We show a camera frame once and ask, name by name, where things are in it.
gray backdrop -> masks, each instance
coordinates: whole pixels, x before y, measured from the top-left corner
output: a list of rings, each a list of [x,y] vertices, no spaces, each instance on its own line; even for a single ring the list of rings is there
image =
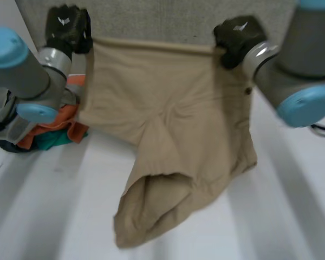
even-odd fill
[[[178,43],[213,44],[212,30],[229,17],[255,14],[279,43],[296,0],[16,0],[37,47],[44,44],[48,8],[88,9],[94,35]]]

beige shorts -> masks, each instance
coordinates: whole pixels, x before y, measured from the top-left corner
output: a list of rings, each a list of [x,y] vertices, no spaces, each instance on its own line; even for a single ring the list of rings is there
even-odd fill
[[[252,86],[219,66],[221,52],[94,38],[80,122],[137,147],[114,217],[119,247],[174,228],[256,164]]]

white surface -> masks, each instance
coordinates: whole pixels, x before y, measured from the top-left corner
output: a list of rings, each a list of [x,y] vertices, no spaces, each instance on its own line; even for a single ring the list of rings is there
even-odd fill
[[[325,140],[284,127],[255,93],[258,166],[209,207],[131,250],[112,219],[134,150],[97,132],[80,145],[5,159],[0,260],[325,260]]]
[[[16,31],[25,41],[30,50],[35,53],[36,47],[30,37],[23,17],[15,0],[0,0],[0,27],[8,27]]]

